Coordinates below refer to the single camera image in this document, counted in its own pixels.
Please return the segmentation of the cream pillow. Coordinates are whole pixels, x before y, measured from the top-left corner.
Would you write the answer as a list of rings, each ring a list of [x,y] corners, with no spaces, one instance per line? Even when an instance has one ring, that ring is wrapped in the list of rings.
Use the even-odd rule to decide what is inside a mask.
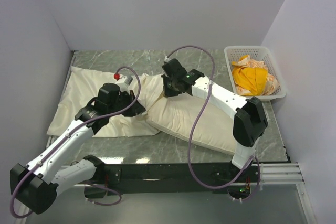
[[[162,97],[148,110],[145,121],[164,133],[188,141],[192,126],[203,105],[204,100],[188,94]],[[209,103],[197,123],[192,142],[233,155],[237,143],[233,137],[233,119]]]

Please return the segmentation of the cream pillowcase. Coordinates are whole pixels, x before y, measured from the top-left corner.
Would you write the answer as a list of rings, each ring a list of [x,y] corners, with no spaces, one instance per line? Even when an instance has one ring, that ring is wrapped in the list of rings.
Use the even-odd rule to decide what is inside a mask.
[[[162,96],[161,76],[119,76],[72,67],[62,100],[47,133],[60,136],[72,122],[94,118],[95,137],[152,136],[158,130],[145,115]]]

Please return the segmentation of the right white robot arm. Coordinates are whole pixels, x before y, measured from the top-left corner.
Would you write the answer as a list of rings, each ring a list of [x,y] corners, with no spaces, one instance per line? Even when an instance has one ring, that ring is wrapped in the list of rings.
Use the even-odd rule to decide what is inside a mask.
[[[166,59],[162,69],[166,98],[187,93],[214,105],[233,119],[233,137],[237,145],[230,175],[235,181],[243,181],[249,175],[245,164],[254,155],[255,145],[268,126],[260,99],[239,96],[217,85],[196,69],[186,71],[177,59]]]

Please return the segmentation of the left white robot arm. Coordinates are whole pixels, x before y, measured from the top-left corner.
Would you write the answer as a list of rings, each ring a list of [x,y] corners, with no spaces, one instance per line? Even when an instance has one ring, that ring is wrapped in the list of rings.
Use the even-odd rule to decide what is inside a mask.
[[[87,182],[93,185],[104,181],[106,165],[93,155],[66,169],[61,169],[61,166],[84,141],[105,127],[111,117],[133,117],[145,112],[145,107],[138,102],[139,96],[140,92],[129,90],[124,82],[105,83],[55,142],[26,165],[16,164],[10,170],[12,197],[9,208],[12,216],[23,218],[15,212],[16,200],[30,212],[42,214],[60,194],[75,184]]]

